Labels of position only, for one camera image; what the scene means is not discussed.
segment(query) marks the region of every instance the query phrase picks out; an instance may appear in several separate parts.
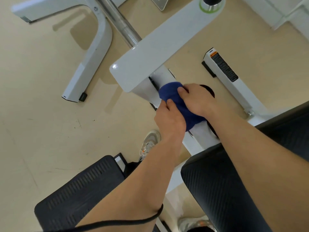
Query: forearm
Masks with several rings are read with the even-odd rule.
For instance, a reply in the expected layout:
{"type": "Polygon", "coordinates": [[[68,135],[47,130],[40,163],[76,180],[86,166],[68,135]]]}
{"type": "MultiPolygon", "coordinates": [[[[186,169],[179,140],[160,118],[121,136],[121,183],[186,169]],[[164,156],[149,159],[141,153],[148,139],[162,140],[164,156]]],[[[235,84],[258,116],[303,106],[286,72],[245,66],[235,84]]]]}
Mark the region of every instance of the forearm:
{"type": "MultiPolygon", "coordinates": [[[[152,148],[134,172],[100,203],[79,225],[102,220],[138,220],[153,216],[160,209],[180,153],[181,140],[162,140],[152,148]]],[[[140,226],[122,226],[122,231],[152,231],[155,221],[140,226]]],[[[105,227],[96,231],[119,231],[105,227]]]]}
{"type": "Polygon", "coordinates": [[[207,119],[272,230],[307,231],[309,163],[224,106],[207,119]]]}

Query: sneaker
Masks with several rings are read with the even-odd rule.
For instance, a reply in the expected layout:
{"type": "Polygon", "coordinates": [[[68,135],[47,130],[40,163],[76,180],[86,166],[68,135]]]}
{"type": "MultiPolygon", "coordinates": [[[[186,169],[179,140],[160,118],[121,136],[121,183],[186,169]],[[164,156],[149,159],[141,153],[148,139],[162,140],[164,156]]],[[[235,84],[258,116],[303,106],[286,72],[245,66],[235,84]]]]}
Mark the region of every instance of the sneaker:
{"type": "Polygon", "coordinates": [[[214,225],[210,222],[207,216],[200,218],[183,218],[178,221],[179,232],[187,232],[198,227],[209,227],[213,231],[217,232],[217,230],[214,228],[214,225]]]}
{"type": "Polygon", "coordinates": [[[149,151],[156,145],[158,142],[161,141],[161,135],[158,131],[156,130],[151,130],[143,143],[143,146],[141,147],[141,151],[139,153],[140,158],[138,159],[139,161],[142,161],[145,159],[145,157],[148,155],[149,151]]]}

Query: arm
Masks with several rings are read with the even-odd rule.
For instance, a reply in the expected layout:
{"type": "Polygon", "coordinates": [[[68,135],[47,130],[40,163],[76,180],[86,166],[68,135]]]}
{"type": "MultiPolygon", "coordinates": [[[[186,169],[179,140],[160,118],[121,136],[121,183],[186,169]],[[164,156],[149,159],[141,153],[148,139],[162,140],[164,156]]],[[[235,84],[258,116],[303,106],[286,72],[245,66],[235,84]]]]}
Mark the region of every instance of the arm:
{"type": "MultiPolygon", "coordinates": [[[[134,172],[102,199],[78,226],[102,220],[139,220],[155,215],[168,188],[180,149],[186,123],[173,101],[162,101],[155,121],[162,141],[151,149],[134,172]]],[[[155,220],[138,226],[109,226],[97,232],[152,231],[155,220]]]]}
{"type": "Polygon", "coordinates": [[[188,109],[214,127],[243,184],[274,232],[308,231],[309,163],[251,126],[203,87],[178,88],[188,109]]]}

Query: black padded cushion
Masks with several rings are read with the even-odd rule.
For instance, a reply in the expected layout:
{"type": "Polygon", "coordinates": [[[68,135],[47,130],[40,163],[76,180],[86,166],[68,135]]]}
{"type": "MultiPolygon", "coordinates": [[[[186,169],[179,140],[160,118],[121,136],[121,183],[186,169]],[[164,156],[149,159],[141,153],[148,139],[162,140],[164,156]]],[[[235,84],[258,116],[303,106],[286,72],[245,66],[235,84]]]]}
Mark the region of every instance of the black padded cushion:
{"type": "MultiPolygon", "coordinates": [[[[268,120],[257,128],[309,161],[309,102],[268,120]]],[[[219,232],[271,231],[222,144],[192,156],[182,167],[181,176],[219,232]]]]}
{"type": "Polygon", "coordinates": [[[43,231],[74,228],[124,179],[114,157],[104,156],[36,205],[43,231]]]}

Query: metal bar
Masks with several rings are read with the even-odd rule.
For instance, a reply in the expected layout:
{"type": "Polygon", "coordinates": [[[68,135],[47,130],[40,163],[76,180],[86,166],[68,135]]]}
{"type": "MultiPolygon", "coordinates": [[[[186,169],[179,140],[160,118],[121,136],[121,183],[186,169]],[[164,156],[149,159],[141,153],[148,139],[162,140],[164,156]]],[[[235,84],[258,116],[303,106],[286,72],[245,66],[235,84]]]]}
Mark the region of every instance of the metal bar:
{"type": "Polygon", "coordinates": [[[125,40],[129,47],[132,48],[142,40],[139,34],[134,30],[132,25],[120,13],[117,6],[112,0],[96,1],[101,5],[103,13],[113,23],[113,25],[122,35],[122,38],[125,40]]]}

